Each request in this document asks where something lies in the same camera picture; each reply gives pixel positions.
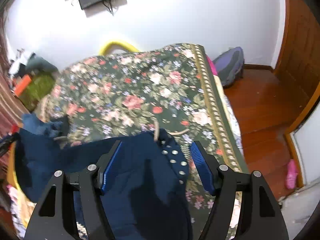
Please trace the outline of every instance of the bed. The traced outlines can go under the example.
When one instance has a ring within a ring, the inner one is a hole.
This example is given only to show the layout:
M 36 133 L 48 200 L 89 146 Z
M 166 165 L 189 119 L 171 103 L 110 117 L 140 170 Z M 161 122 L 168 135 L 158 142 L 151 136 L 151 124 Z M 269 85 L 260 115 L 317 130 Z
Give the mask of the bed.
M 68 114 L 72 145 L 154 130 L 155 120 L 160 128 L 175 133 L 189 162 L 186 198 L 194 239 L 198 239 L 214 198 L 202 187 L 190 157 L 190 143 L 199 140 L 219 163 L 248 172 L 239 125 L 210 64 L 202 46 L 185 43 L 149 52 L 89 57 L 61 73 L 36 113 L 43 121 Z M 19 182 L 14 184 L 19 191 Z M 24 204 L 32 206 L 26 198 L 16 198 L 12 205 L 21 235 L 32 212 L 21 218 L 17 209 Z M 227 239 L 235 236 L 240 205 L 237 193 Z M 86 239 L 84 225 L 78 224 L 78 229 Z

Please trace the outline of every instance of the clothing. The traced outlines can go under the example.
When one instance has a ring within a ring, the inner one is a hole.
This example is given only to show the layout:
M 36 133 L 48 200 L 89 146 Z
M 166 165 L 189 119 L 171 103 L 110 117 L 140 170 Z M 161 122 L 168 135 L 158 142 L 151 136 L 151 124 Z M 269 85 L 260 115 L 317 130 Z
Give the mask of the clothing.
M 45 135 L 48 137 L 61 136 L 61 127 L 63 122 L 42 122 L 35 114 L 23 114 L 22 115 L 23 128 L 33 134 Z
M 116 140 L 121 148 L 108 172 L 101 202 L 118 240 L 192 239 L 185 198 L 188 165 L 179 145 L 164 129 L 109 138 L 64 148 L 52 139 L 20 129 L 15 170 L 25 195 L 37 202 L 56 170 L 81 171 L 108 153 Z
M 62 122 L 59 136 L 67 136 L 70 130 L 70 123 L 67 115 L 59 118 L 50 118 L 51 122 Z

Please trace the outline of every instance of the yellow handle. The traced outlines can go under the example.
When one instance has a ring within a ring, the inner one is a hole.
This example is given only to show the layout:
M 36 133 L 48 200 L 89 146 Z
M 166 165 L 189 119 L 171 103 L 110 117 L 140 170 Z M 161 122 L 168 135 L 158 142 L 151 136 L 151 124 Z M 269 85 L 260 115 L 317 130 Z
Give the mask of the yellow handle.
M 126 41 L 121 41 L 121 40 L 112 40 L 108 41 L 100 50 L 99 50 L 99 55 L 100 56 L 105 56 L 107 54 L 107 51 L 113 46 L 117 45 L 122 47 L 123 49 L 129 51 L 129 52 L 139 52 L 139 50 L 132 46 L 131 44 L 127 43 Z

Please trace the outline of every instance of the cable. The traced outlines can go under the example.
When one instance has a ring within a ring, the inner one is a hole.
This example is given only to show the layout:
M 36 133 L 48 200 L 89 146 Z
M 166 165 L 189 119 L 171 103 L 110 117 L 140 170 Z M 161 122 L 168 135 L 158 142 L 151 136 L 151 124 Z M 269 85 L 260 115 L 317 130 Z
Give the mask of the cable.
M 102 2 L 102 4 L 108 8 L 109 12 L 112 14 L 112 16 L 114 16 L 114 12 L 113 12 L 113 7 L 112 7 L 112 4 L 111 4 L 111 0 L 104 0 Z

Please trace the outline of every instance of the baseboard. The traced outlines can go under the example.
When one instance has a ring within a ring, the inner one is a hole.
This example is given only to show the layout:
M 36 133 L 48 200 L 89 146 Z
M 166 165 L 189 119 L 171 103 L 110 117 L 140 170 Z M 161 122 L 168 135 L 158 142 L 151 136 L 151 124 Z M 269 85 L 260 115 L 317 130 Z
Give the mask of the baseboard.
M 299 161 L 298 153 L 296 151 L 296 147 L 294 146 L 294 142 L 293 142 L 290 134 L 285 133 L 284 138 L 287 141 L 291 158 L 294 159 L 294 163 L 296 164 L 296 167 L 298 169 L 297 186 L 298 186 L 298 188 L 301 188 L 304 186 L 303 185 L 303 175 L 302 175 L 302 169 L 300 166 L 300 161 Z
M 271 72 L 274 71 L 274 69 L 271 66 L 256 65 L 256 64 L 244 64 L 244 69 L 260 69 L 260 70 L 269 70 Z

